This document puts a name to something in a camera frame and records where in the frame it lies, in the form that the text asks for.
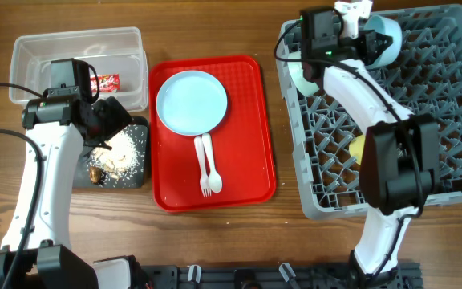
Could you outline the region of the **red snack wrapper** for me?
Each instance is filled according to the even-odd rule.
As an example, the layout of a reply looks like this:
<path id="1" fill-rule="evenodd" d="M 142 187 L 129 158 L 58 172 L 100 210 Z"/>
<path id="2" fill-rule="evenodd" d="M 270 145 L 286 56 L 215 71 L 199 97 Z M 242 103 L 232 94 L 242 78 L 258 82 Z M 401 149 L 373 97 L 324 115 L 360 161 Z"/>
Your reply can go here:
<path id="1" fill-rule="evenodd" d="M 97 75 L 91 76 L 91 90 L 93 92 L 117 92 L 121 89 L 120 75 Z"/>

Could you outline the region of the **yellow plastic cup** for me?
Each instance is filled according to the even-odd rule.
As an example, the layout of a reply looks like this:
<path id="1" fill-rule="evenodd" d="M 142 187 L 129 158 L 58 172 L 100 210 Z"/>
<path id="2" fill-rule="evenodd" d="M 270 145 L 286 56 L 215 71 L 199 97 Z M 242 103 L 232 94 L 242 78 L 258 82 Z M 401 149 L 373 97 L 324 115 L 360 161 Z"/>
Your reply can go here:
<path id="1" fill-rule="evenodd" d="M 355 162 L 360 165 L 363 158 L 363 150 L 366 142 L 364 135 L 357 136 L 349 144 L 349 152 L 351 157 L 355 159 Z"/>

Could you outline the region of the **white plastic fork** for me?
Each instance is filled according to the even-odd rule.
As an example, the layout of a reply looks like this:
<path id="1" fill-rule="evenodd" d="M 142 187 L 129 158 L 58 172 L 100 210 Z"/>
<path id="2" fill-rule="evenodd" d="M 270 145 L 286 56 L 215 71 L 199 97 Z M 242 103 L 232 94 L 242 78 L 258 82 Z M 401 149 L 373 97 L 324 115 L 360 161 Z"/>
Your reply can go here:
<path id="1" fill-rule="evenodd" d="M 208 174 L 206 172 L 206 164 L 205 164 L 205 150 L 202 138 L 200 136 L 196 136 L 194 138 L 194 146 L 196 150 L 197 160 L 201 171 L 200 177 L 200 188 L 203 197 L 210 197 L 211 196 L 211 189 L 209 188 L 208 183 Z"/>

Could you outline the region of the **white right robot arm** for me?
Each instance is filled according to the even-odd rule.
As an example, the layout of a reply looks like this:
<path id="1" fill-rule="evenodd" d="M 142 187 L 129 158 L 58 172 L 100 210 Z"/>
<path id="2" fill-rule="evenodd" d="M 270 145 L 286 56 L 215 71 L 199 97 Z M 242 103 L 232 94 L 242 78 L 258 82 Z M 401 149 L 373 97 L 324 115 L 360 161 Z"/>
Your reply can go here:
<path id="1" fill-rule="evenodd" d="M 416 115 L 393 100 L 368 72 L 397 59 L 400 25 L 347 7 L 301 10 L 300 49 L 304 78 L 337 100 L 365 138 L 359 187 L 369 209 L 348 282 L 368 288 L 395 278 L 409 222 L 437 190 L 439 136 L 430 114 Z"/>

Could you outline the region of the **light blue plate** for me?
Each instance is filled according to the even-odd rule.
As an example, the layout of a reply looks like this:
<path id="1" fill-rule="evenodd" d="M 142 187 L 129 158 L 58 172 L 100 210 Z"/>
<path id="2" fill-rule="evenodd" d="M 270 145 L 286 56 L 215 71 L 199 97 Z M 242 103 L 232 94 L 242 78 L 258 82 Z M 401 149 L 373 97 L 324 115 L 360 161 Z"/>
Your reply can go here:
<path id="1" fill-rule="evenodd" d="M 156 95 L 162 124 L 182 136 L 210 132 L 225 117 L 228 96 L 223 84 L 204 71 L 182 71 L 169 77 Z"/>

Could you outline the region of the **mint green bowl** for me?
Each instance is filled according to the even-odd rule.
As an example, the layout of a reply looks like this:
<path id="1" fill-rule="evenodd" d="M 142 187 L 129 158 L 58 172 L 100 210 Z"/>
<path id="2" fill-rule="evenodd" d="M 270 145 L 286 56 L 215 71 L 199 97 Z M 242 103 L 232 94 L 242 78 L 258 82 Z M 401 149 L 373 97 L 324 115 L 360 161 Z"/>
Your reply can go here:
<path id="1" fill-rule="evenodd" d="M 312 96 L 320 90 L 319 86 L 316 83 L 308 82 L 303 77 L 301 62 L 288 62 L 288 69 L 290 77 L 294 82 L 295 87 L 303 96 Z"/>

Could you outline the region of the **white plastic spoon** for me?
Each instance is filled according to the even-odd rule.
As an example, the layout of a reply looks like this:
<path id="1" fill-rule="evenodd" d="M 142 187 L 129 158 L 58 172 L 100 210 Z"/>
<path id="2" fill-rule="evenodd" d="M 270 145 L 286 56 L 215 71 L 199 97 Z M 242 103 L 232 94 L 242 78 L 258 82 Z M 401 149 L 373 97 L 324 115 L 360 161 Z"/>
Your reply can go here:
<path id="1" fill-rule="evenodd" d="M 223 182 L 221 179 L 220 174 L 217 172 L 216 166 L 215 166 L 215 159 L 214 159 L 214 153 L 213 153 L 213 143 L 211 136 L 208 133 L 205 133 L 202 135 L 202 142 L 204 145 L 204 149 L 206 152 L 206 157 L 208 159 L 209 163 L 209 169 L 210 173 L 208 176 L 209 180 L 209 188 L 214 192 L 214 193 L 220 193 L 223 188 Z"/>

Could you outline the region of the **light blue bowl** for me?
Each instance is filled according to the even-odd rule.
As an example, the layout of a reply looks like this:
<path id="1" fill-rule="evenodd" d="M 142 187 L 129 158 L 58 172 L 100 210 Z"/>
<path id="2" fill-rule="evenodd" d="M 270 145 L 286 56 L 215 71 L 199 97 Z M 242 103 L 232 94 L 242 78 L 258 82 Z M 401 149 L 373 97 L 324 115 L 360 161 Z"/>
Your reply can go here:
<path id="1" fill-rule="evenodd" d="M 382 16 L 371 16 L 363 27 L 363 31 L 374 31 L 380 41 L 375 57 L 364 63 L 368 69 L 375 69 L 393 63 L 399 56 L 402 46 L 402 30 L 400 25 L 392 19 Z"/>

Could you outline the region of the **rice and food scraps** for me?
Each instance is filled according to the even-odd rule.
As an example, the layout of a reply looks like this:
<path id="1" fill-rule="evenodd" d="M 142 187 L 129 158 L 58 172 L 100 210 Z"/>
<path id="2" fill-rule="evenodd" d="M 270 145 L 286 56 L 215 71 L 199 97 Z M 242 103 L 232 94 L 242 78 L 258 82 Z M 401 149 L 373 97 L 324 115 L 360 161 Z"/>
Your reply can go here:
<path id="1" fill-rule="evenodd" d="M 138 188 L 144 183 L 144 157 L 140 142 L 129 132 L 120 132 L 92 149 L 88 157 L 88 178 L 93 185 Z"/>

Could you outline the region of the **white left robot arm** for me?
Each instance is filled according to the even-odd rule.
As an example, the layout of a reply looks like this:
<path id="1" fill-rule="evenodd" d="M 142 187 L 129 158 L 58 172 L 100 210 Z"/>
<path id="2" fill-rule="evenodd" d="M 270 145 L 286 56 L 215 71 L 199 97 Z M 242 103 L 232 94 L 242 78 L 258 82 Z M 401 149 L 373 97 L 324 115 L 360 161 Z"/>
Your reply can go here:
<path id="1" fill-rule="evenodd" d="M 0 288 L 101 288 L 96 269 L 70 249 L 68 216 L 76 165 L 86 147 L 132 121 L 113 96 L 92 91 L 89 63 L 51 63 L 51 87 L 22 112 L 26 163 L 13 220 L 0 246 Z"/>

